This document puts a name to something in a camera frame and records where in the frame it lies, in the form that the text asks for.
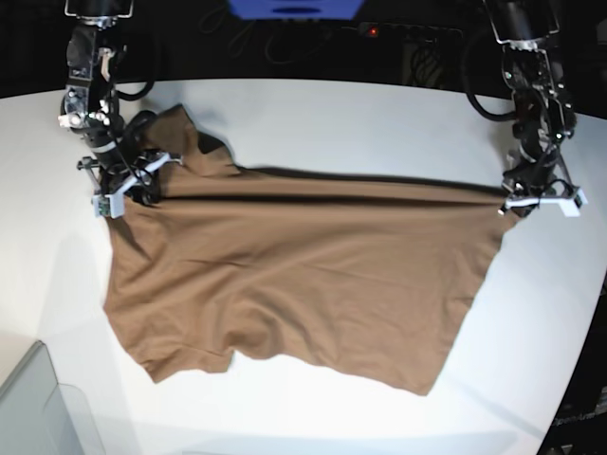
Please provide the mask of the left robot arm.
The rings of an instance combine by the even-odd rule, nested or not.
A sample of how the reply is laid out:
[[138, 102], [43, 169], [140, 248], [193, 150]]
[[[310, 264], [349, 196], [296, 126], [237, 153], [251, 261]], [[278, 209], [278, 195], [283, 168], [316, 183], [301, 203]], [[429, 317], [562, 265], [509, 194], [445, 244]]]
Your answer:
[[[528, 216], [543, 205], [578, 217], [587, 198], [575, 185], [561, 154], [571, 138], [577, 116], [565, 77], [560, 50], [561, 26], [553, 1], [486, 1], [488, 25], [468, 38], [460, 61], [460, 75], [472, 107], [485, 119], [510, 122], [518, 142], [507, 156], [502, 187], [507, 193], [500, 212]], [[488, 35], [503, 51], [501, 73], [514, 108], [491, 113], [476, 98], [469, 79], [469, 56]]]

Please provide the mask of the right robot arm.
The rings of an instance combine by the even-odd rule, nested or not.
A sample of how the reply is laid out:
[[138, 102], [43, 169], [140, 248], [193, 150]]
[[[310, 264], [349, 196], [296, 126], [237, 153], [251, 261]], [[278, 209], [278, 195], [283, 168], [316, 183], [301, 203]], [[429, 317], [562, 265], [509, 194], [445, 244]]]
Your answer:
[[132, 1], [68, 1], [64, 13], [76, 21], [66, 48], [67, 80], [59, 125], [78, 135], [90, 154], [77, 164], [94, 187], [92, 205], [97, 216], [120, 218], [126, 199], [143, 206], [160, 200], [159, 170], [176, 162], [158, 147], [144, 144], [143, 132], [156, 113], [138, 112], [130, 122], [120, 113], [124, 101], [144, 98], [155, 85], [151, 75], [137, 93], [117, 88], [120, 62], [127, 46], [119, 22], [132, 17]]

